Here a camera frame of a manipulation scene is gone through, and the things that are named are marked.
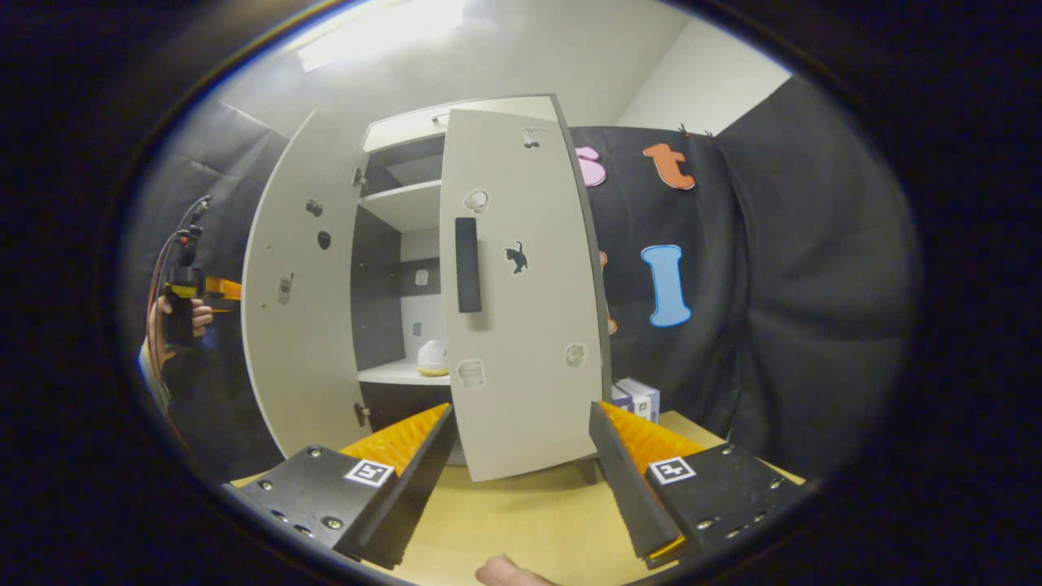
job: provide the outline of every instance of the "ceiling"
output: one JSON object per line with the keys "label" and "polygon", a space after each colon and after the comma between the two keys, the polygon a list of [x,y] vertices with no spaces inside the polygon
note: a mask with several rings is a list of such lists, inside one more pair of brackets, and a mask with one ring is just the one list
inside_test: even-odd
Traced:
{"label": "ceiling", "polygon": [[464,0],[456,28],[306,73],[275,50],[213,98],[288,137],[320,108],[358,144],[382,118],[512,94],[552,92],[569,125],[612,125],[690,20],[651,0]]}

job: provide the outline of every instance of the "blue letter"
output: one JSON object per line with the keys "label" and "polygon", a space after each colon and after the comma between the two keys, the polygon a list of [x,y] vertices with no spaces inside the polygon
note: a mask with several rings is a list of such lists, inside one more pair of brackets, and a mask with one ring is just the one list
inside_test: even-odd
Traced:
{"label": "blue letter", "polygon": [[648,246],[641,252],[641,259],[651,267],[654,283],[654,313],[651,325],[669,327],[691,319],[691,310],[684,304],[680,289],[680,257],[684,252],[674,244]]}

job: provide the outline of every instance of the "sticker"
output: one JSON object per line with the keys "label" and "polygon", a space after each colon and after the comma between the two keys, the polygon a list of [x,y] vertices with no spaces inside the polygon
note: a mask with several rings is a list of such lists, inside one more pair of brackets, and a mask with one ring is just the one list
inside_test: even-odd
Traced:
{"label": "sticker", "polygon": [[463,198],[463,206],[475,214],[485,214],[489,209],[489,192],[476,189]]}
{"label": "sticker", "polygon": [[586,346],[578,342],[572,342],[565,348],[565,364],[572,368],[577,368],[586,364]]}
{"label": "sticker", "polygon": [[607,178],[607,171],[600,165],[594,163],[600,158],[600,153],[590,147],[579,147],[575,149],[575,156],[579,160],[579,170],[582,171],[582,182],[588,188],[599,186]]}
{"label": "sticker", "polygon": [[651,468],[654,478],[659,480],[659,484],[670,484],[696,475],[691,466],[684,461],[684,458],[670,458],[661,462],[652,462],[648,464],[648,467]]}
{"label": "sticker", "polygon": [[670,327],[691,319],[691,310],[684,304],[680,289],[680,258],[684,252],[675,244],[648,246],[641,251],[641,260],[651,267],[654,283],[654,313],[651,325]]}
{"label": "sticker", "polygon": [[691,175],[685,175],[680,171],[679,163],[687,161],[683,152],[670,149],[666,143],[659,143],[644,149],[644,156],[650,156],[654,161],[654,168],[659,171],[659,177],[667,186],[681,190],[689,190],[695,187],[695,178]]}
{"label": "sticker", "polygon": [[545,131],[546,128],[541,128],[539,126],[528,126],[527,128],[522,128],[521,129],[522,146],[524,146],[524,148],[528,150],[534,148],[539,148],[539,142],[536,140],[535,137],[531,136],[531,133],[545,132]]}
{"label": "sticker", "polygon": [[[600,274],[603,275],[604,265],[607,264],[607,254],[605,254],[603,250],[598,252],[598,254],[600,254]],[[619,331],[619,323],[612,319],[612,313],[607,310],[607,308],[604,309],[604,312],[607,315],[607,335],[611,336]]]}
{"label": "sticker", "polygon": [[290,302],[290,290],[293,289],[293,273],[278,279],[278,302],[283,306]]}
{"label": "sticker", "polygon": [[456,367],[456,374],[465,389],[480,389],[485,386],[485,364],[478,359],[465,360]]}
{"label": "sticker", "polygon": [[304,205],[304,210],[311,212],[316,218],[322,215],[322,204],[314,199],[307,200],[307,205]]}
{"label": "sticker", "polygon": [[380,464],[379,462],[372,462],[370,460],[363,460],[351,468],[351,471],[344,474],[344,478],[349,481],[354,481],[357,483],[366,484],[369,486],[380,487],[383,483],[391,478],[394,473],[394,466],[388,466],[387,464]]}
{"label": "sticker", "polygon": [[504,248],[504,250],[506,250],[506,260],[514,261],[514,272],[511,274],[520,274],[528,268],[528,259],[524,255],[524,245],[521,244],[521,241],[515,240],[514,242],[518,243],[517,250],[514,248]]}

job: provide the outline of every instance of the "cabinet shelf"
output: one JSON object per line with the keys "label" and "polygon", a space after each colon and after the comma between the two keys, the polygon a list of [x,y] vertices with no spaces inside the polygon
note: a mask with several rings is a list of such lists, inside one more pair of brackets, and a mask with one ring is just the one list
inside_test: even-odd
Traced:
{"label": "cabinet shelf", "polygon": [[358,372],[359,383],[383,383],[387,385],[427,385],[448,387],[449,375],[424,376],[417,372],[416,361],[402,359],[389,362]]}
{"label": "cabinet shelf", "polygon": [[438,227],[441,179],[367,195],[358,204],[401,233]]}

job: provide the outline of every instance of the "box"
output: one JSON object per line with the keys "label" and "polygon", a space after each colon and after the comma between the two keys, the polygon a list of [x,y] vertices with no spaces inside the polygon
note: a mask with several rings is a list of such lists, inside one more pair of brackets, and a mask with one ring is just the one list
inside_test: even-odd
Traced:
{"label": "box", "polygon": [[[615,400],[617,393],[620,396],[629,397],[631,404],[627,407],[619,405],[619,402]],[[636,379],[623,379],[622,381],[617,381],[615,385],[612,386],[612,398],[613,402],[615,402],[617,407],[621,407],[634,415],[647,419],[652,423],[659,422],[660,396],[661,393],[659,392],[659,389],[649,387]]]}

